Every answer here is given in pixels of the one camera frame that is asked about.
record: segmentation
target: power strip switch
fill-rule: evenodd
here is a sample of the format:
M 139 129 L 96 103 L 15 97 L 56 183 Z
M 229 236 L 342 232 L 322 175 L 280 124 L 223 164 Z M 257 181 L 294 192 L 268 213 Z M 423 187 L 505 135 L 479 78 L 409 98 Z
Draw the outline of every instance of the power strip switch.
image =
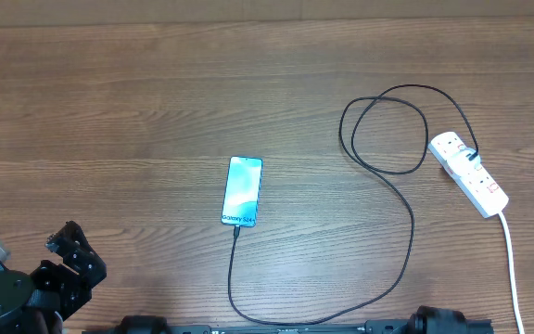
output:
M 508 196 L 483 168 L 481 157 L 469 160 L 475 150 L 468 148 L 456 133 L 437 135 L 427 147 L 484 218 L 502 212 Z

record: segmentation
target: white power strip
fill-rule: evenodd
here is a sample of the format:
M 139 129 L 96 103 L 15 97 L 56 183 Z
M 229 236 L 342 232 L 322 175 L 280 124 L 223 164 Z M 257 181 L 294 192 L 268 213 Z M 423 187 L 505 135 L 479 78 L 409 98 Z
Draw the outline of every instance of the white power strip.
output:
M 508 204 L 508 196 L 506 196 L 506 193 L 498 186 L 498 183 L 490 176 L 490 173 L 483 168 L 479 155 L 472 161 L 469 160 L 469 157 L 475 153 L 475 150 L 468 148 L 456 133 L 447 132 L 437 135 L 427 147 L 484 218 L 489 218 L 496 214 L 500 216 L 504 236 L 506 237 L 510 289 L 512 291 L 512 302 L 515 309 L 516 325 L 518 326 L 518 332 L 525 334 L 523 320 L 518 309 L 512 241 L 506 218 L 502 213 L 506 204 Z

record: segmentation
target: samsung galaxy phone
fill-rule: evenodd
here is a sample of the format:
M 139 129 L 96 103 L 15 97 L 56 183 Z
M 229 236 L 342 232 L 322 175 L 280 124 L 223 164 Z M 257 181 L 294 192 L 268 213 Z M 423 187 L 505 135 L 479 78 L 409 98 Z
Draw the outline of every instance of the samsung galaxy phone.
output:
M 257 223 L 263 161 L 232 157 L 223 197 L 222 223 L 252 227 Z

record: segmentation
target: black cable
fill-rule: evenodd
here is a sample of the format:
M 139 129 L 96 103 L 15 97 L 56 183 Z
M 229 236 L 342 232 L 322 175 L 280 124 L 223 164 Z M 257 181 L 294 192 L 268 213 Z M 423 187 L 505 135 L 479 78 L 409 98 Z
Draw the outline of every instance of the black cable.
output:
M 384 91 L 379 96 L 358 97 L 358 98 L 352 100 L 347 105 L 347 107 L 345 107 L 345 109 L 343 110 L 343 113 L 341 114 L 341 120 L 339 120 L 339 143 L 343 147 L 343 150 L 347 153 L 347 155 L 353 161 L 355 161 L 357 164 L 361 165 L 368 172 L 378 176 L 378 178 L 380 178 L 384 183 L 386 183 L 387 186 L 389 186 L 397 194 L 397 196 L 400 198 L 400 200 L 403 202 L 403 204 L 405 205 L 405 208 L 407 209 L 407 212 L 409 213 L 409 216 L 411 217 L 412 229 L 411 229 L 411 234 L 409 236 L 409 246 L 407 247 L 407 254 L 405 255 L 405 261 L 403 262 L 403 267 L 400 270 L 399 276 L 397 277 L 395 282 L 386 291 L 384 291 L 383 293 L 379 294 L 377 297 L 374 297 L 373 299 L 371 299 L 371 300 L 369 300 L 367 302 L 360 303 L 358 305 L 355 305 L 353 307 L 347 308 L 347 309 L 339 311 L 339 312 L 337 312 L 337 313 L 335 313 L 333 315 L 326 316 L 326 317 L 323 317 L 323 318 L 320 318 L 320 319 L 307 321 L 307 322 L 301 322 L 301 323 L 285 323 L 285 322 L 266 321 L 266 320 L 259 320 L 259 319 L 252 318 L 252 317 L 250 317 L 248 315 L 244 315 L 242 312 L 240 312 L 238 310 L 238 308 L 236 308 L 236 306 L 234 304 L 234 301 L 232 299 L 232 265 L 234 263 L 234 253 L 235 253 L 235 248 L 236 248 L 236 241 L 238 240 L 238 236 L 240 234 L 240 226 L 236 226 L 235 229 L 234 229 L 234 242 L 232 243 L 232 253 L 230 255 L 230 267 L 228 269 L 228 300 L 230 301 L 230 305 L 232 306 L 232 308 L 235 310 L 235 312 L 238 315 L 242 316 L 243 318 L 247 319 L 248 321 L 251 321 L 251 322 L 254 322 L 254 323 L 258 323 L 258 324 L 262 324 L 262 325 L 269 325 L 269 326 L 307 326 L 307 325 L 317 325 L 317 324 L 321 324 L 321 323 L 323 323 L 325 321 L 329 321 L 331 319 L 334 319 L 334 318 L 336 318 L 336 317 L 338 317 L 340 315 L 344 315 L 344 314 L 349 313 L 351 311 L 354 311 L 354 310 L 357 310 L 359 308 L 362 308 L 362 307 L 364 307 L 366 305 L 369 305 L 369 304 L 371 304 L 373 302 L 376 302 L 376 301 L 382 299 L 383 297 L 387 296 L 393 289 L 395 289 L 395 287 L 397 287 L 397 285 L 399 285 L 399 282 L 401 282 L 401 279 L 403 278 L 403 274 L 405 273 L 405 270 L 407 269 L 407 263 L 409 262 L 409 256 L 410 256 L 410 254 L 412 252 L 413 231 L 415 230 L 415 217 L 413 216 L 412 207 L 407 202 L 407 199 L 405 199 L 405 197 L 401 194 L 401 192 L 395 186 L 393 186 L 383 175 L 381 175 L 381 173 L 393 174 L 393 175 L 403 175 L 403 174 L 415 172 L 422 165 L 422 163 L 424 162 L 424 159 L 426 158 L 428 134 L 429 134 L 428 129 L 427 129 L 426 116 L 424 116 L 424 113 L 419 108 L 417 108 L 412 103 L 410 103 L 408 101 L 405 101 L 405 100 L 402 100 L 400 98 L 386 97 L 385 96 L 386 93 L 388 93 L 388 92 L 390 92 L 392 90 L 398 89 L 398 88 L 402 88 L 402 87 L 420 87 L 420 88 L 431 89 L 433 91 L 441 93 L 446 98 L 448 98 L 450 100 L 450 102 L 452 102 L 454 107 L 456 107 L 457 110 L 459 110 L 459 113 L 461 113 L 461 116 L 463 117 L 464 123 L 467 125 L 467 128 L 469 129 L 469 133 L 471 134 L 471 137 L 473 138 L 473 142 L 475 143 L 476 152 L 474 154 L 472 154 L 471 157 L 469 157 L 469 159 L 470 160 L 474 159 L 477 156 L 478 152 L 479 152 L 479 147 L 477 145 L 477 141 L 475 139 L 475 135 L 473 134 L 473 129 L 471 129 L 471 125 L 469 124 L 469 121 L 467 120 L 466 116 L 464 116 L 463 110 L 461 109 L 459 104 L 456 103 L 456 101 L 451 96 L 449 96 L 448 94 L 442 92 L 441 90 L 439 90 L 436 87 L 432 87 L 432 86 L 428 86 L 428 85 L 424 85 L 424 84 L 401 84 L 401 85 L 397 85 L 397 86 L 394 86 L 394 87 L 390 87 L 389 89 Z M 372 102 L 370 102 L 370 104 L 364 109 L 364 111 L 362 112 L 362 115 L 360 115 L 360 118 L 358 119 L 358 121 L 356 121 L 356 124 L 353 127 L 353 132 L 351 133 L 351 151 L 354 154 L 352 156 L 350 154 L 350 152 L 348 151 L 347 147 L 345 146 L 345 142 L 343 141 L 343 135 L 342 135 L 343 120 L 345 119 L 345 115 L 348 112 L 348 109 L 351 107 L 352 104 L 354 104 L 355 102 L 363 101 L 363 100 L 367 100 L 367 99 L 372 100 Z M 380 100 L 399 102 L 399 103 L 402 103 L 402 104 L 404 104 L 406 106 L 409 106 L 409 107 L 415 109 L 415 111 L 417 111 L 419 113 L 419 115 L 422 117 L 422 120 L 424 121 L 424 128 L 426 130 L 426 142 L 424 143 L 424 152 L 422 153 L 422 158 L 420 159 L 420 161 L 415 165 L 415 167 L 413 167 L 410 170 L 401 171 L 401 172 L 393 172 L 393 171 L 381 170 L 381 169 L 376 168 L 373 165 L 368 164 L 367 162 L 365 162 L 360 157 L 360 155 L 358 154 L 358 152 L 357 152 L 357 150 L 355 148 L 354 138 L 355 138 L 356 132 L 358 130 L 358 126 L 360 125 L 360 122 L 363 119 L 363 116 L 366 114 L 366 112 L 368 112 L 368 110 L 370 110 Z

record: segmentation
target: charging cable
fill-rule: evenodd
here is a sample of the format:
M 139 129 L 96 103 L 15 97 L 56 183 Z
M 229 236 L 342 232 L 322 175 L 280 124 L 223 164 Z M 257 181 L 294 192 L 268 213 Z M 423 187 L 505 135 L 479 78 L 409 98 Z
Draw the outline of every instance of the charging cable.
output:
M 429 140 L 428 140 L 429 132 L 428 132 L 428 129 L 427 129 L 427 121 L 426 121 L 426 116 L 424 116 L 424 113 L 419 108 L 417 108 L 414 104 L 412 104 L 412 103 L 410 103 L 408 101 L 405 101 L 403 99 L 396 98 L 396 97 L 385 96 L 386 93 L 388 93 L 388 92 L 390 92 L 392 90 L 395 90 L 395 89 L 403 88 L 403 87 L 425 88 L 425 89 L 433 90 L 433 91 L 435 91 L 437 93 L 440 93 L 443 96 L 445 96 L 446 98 L 448 98 L 450 100 L 450 102 L 453 104 L 453 106 L 456 107 L 456 109 L 459 111 L 459 113 L 461 114 L 461 117 L 463 117 L 464 124 L 469 129 L 469 133 L 471 134 L 471 138 L 473 139 L 473 143 L 475 144 L 475 152 L 469 157 L 469 160 L 472 161 L 477 156 L 477 154 L 479 152 L 479 146 L 477 145 L 477 141 L 475 139 L 475 135 L 473 134 L 473 129 L 471 128 L 471 125 L 469 124 L 469 121 L 467 120 L 467 118 L 464 116 L 463 110 L 461 109 L 459 104 L 456 103 L 456 101 L 451 96 L 449 96 L 448 94 L 444 93 L 443 91 L 439 90 L 436 87 L 432 87 L 432 86 L 424 85 L 424 84 L 401 84 L 401 85 L 397 85 L 397 86 L 394 86 L 394 87 L 390 87 L 389 89 L 387 89 L 386 91 L 382 92 L 378 96 L 366 96 L 366 97 L 356 98 L 356 99 L 352 100 L 345 107 L 345 109 L 343 110 L 343 113 L 341 114 L 341 120 L 339 120 L 339 143 L 343 147 L 343 150 L 346 152 L 346 154 L 354 162 L 356 162 L 357 164 L 362 166 L 366 171 L 374 174 L 376 177 L 378 177 L 380 180 L 382 180 L 385 184 L 387 184 L 387 186 L 390 187 L 390 189 L 393 190 L 395 192 L 395 194 L 399 197 L 399 199 L 403 202 L 403 205 L 405 206 L 405 209 L 407 209 L 407 213 L 409 213 L 409 216 L 411 218 L 411 233 L 410 233 L 410 236 L 409 236 L 409 244 L 407 246 L 407 253 L 405 254 L 405 261 L 403 262 L 403 265 L 401 267 L 399 275 L 397 276 L 397 279 L 395 279 L 393 284 L 391 284 L 391 286 L 388 289 L 386 289 L 385 291 L 380 293 L 378 296 L 376 296 L 376 297 L 374 297 L 374 298 L 372 298 L 372 299 L 370 299 L 370 300 L 368 300 L 366 302 L 362 302 L 360 304 L 357 304 L 355 306 L 352 306 L 350 308 L 347 308 L 345 310 L 339 311 L 339 312 L 337 312 L 335 314 L 332 314 L 332 315 L 329 315 L 329 316 L 326 316 L 326 317 L 323 317 L 323 318 L 320 318 L 320 319 L 316 319 L 316 320 L 312 320 L 312 321 L 308 321 L 308 322 L 299 322 L 299 323 L 292 323 L 292 322 L 287 323 L 287 322 L 266 321 L 266 320 L 255 319 L 255 318 L 252 318 L 252 317 L 250 317 L 248 315 L 245 315 L 242 312 L 240 312 L 240 310 L 238 310 L 238 308 L 236 307 L 236 305 L 234 303 L 234 300 L 232 298 L 232 267 L 233 267 L 233 263 L 234 263 L 236 241 L 238 240 L 238 236 L 240 235 L 240 226 L 235 226 L 235 229 L 234 229 L 234 241 L 233 241 L 233 244 L 232 244 L 232 253 L 230 255 L 230 267 L 228 269 L 228 300 L 230 301 L 230 305 L 232 306 L 232 308 L 234 309 L 234 311 L 238 315 L 242 316 L 243 318 L 247 319 L 248 321 L 251 321 L 251 322 L 254 322 L 254 323 L 258 323 L 258 324 L 262 324 L 262 325 L 269 325 L 269 326 L 281 326 L 281 327 L 283 327 L 283 326 L 317 325 L 317 324 L 321 324 L 321 323 L 323 323 L 325 321 L 329 321 L 331 319 L 334 319 L 334 318 L 336 318 L 336 317 L 338 317 L 340 315 L 344 315 L 344 314 L 346 314 L 348 312 L 360 309 L 360 308 L 362 308 L 362 307 L 364 307 L 366 305 L 369 305 L 369 304 L 371 304 L 373 302 L 376 302 L 376 301 L 384 298 L 385 296 L 387 296 L 392 290 L 395 289 L 395 287 L 397 287 L 399 285 L 399 283 L 401 282 L 401 279 L 403 278 L 403 274 L 405 273 L 405 270 L 407 269 L 407 263 L 409 262 L 409 255 L 411 254 L 411 251 L 412 251 L 413 232 L 415 230 L 415 217 L 413 216 L 412 207 L 411 207 L 411 205 L 409 205 L 409 202 L 407 202 L 407 199 L 382 174 L 404 175 L 404 174 L 415 172 L 422 165 L 422 163 L 424 162 L 424 159 L 426 158 L 427 144 L 429 142 Z M 345 119 L 346 113 L 348 112 L 348 109 L 354 103 L 356 103 L 358 101 L 363 101 L 363 100 L 372 100 L 372 101 L 363 110 L 362 114 L 360 115 L 360 118 L 358 119 L 358 121 L 356 121 L 355 125 L 353 126 L 353 131 L 351 133 L 351 141 L 350 141 L 351 152 L 353 152 L 353 154 L 351 154 L 350 150 L 345 145 L 345 141 L 344 141 L 343 135 L 342 135 L 343 121 Z M 383 100 L 383 101 L 391 101 L 391 102 L 398 102 L 398 103 L 401 103 L 401 104 L 406 105 L 408 107 L 411 107 L 412 109 L 417 111 L 417 113 L 419 113 L 419 115 L 422 117 L 422 121 L 424 121 L 424 130 L 426 131 L 426 138 L 425 138 L 425 141 L 424 141 L 422 158 L 420 159 L 419 162 L 417 162 L 417 164 L 412 169 L 409 169 L 407 171 L 398 171 L 397 172 L 397 171 L 386 171 L 386 170 L 383 170 L 383 169 L 380 169 L 380 168 L 376 168 L 375 166 L 373 166 L 373 165 L 367 163 L 366 161 L 364 161 L 362 159 L 362 157 L 360 157 L 360 154 L 358 154 L 358 151 L 356 150 L 355 140 L 354 139 L 355 139 L 356 132 L 358 130 L 358 126 L 360 125 L 360 123 L 361 123 L 364 115 L 366 114 L 366 112 L 368 112 L 370 109 L 372 109 L 372 107 L 376 103 L 381 101 L 381 100 Z
M 523 319 L 520 316 L 520 310 L 518 309 L 518 294 L 516 293 L 516 278 L 515 278 L 515 255 L 512 252 L 512 240 L 510 239 L 510 229 L 508 228 L 508 222 L 502 212 L 498 213 L 502 227 L 504 229 L 504 236 L 506 237 L 506 249 L 508 251 L 508 271 L 510 272 L 510 290 L 512 291 L 512 304 L 515 308 L 516 325 L 518 326 L 518 333 L 525 334 L 525 328 L 523 327 Z

